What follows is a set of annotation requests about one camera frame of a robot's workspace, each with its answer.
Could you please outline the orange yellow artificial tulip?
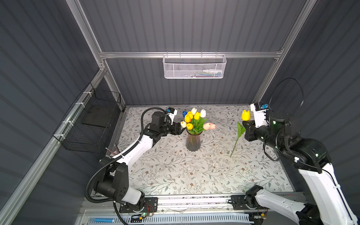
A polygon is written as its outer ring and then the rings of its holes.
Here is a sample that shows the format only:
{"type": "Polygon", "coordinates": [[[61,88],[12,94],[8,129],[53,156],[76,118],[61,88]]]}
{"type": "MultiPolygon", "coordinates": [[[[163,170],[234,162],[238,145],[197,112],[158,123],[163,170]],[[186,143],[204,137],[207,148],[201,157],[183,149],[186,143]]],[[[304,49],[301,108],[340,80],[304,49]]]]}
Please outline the orange yellow artificial tulip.
{"type": "Polygon", "coordinates": [[[191,117],[189,114],[186,114],[186,115],[185,115],[185,118],[184,118],[184,121],[185,121],[186,123],[191,123],[191,120],[192,120],[192,117],[191,117]]]}

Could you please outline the yellow tulip with stem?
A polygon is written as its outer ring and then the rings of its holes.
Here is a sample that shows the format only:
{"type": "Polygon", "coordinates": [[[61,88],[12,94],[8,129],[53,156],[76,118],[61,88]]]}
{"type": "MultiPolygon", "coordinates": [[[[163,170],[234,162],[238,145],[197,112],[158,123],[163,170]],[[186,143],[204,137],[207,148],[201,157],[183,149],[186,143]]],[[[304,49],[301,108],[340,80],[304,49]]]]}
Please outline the yellow tulip with stem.
{"type": "Polygon", "coordinates": [[[189,116],[189,118],[190,118],[191,120],[194,118],[194,115],[193,115],[193,113],[192,113],[191,111],[188,112],[188,116],[189,116]]]}
{"type": "MultiPolygon", "coordinates": [[[[241,116],[242,121],[243,122],[249,121],[250,118],[251,118],[250,111],[244,110],[242,112],[242,116],[241,116]]],[[[233,155],[233,153],[234,153],[234,151],[236,149],[238,140],[241,138],[242,134],[245,133],[245,131],[246,131],[246,129],[244,128],[244,126],[240,122],[237,123],[237,130],[238,130],[237,139],[235,141],[235,144],[234,144],[233,150],[232,150],[232,152],[230,154],[230,157],[232,157],[232,155],[233,155]]]]}

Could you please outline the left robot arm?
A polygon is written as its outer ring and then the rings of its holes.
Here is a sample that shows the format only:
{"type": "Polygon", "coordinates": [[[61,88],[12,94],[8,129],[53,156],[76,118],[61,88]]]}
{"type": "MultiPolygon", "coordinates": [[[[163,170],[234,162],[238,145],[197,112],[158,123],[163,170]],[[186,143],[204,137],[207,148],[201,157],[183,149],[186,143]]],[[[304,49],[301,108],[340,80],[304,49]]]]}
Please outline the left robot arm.
{"type": "Polygon", "coordinates": [[[178,111],[172,107],[146,109],[140,119],[141,132],[129,147],[112,158],[104,158],[85,187],[85,198],[91,203],[127,203],[140,210],[145,204],[145,194],[130,186],[129,168],[148,150],[167,135],[179,136],[184,128],[174,122],[178,111]]]}

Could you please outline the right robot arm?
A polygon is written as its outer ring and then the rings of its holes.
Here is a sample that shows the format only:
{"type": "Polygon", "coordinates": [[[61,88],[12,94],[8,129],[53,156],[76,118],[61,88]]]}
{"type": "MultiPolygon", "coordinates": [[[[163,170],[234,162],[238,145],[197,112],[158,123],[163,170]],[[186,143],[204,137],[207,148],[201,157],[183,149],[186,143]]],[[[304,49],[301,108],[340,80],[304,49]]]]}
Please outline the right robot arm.
{"type": "Polygon", "coordinates": [[[245,193],[246,206],[271,209],[298,225],[358,225],[360,219],[345,199],[324,144],[302,138],[293,116],[272,109],[271,104],[253,103],[250,110],[255,118],[242,123],[245,139],[271,147],[278,153],[276,161],[289,160],[305,180],[315,203],[292,202],[254,185],[245,193]]]}

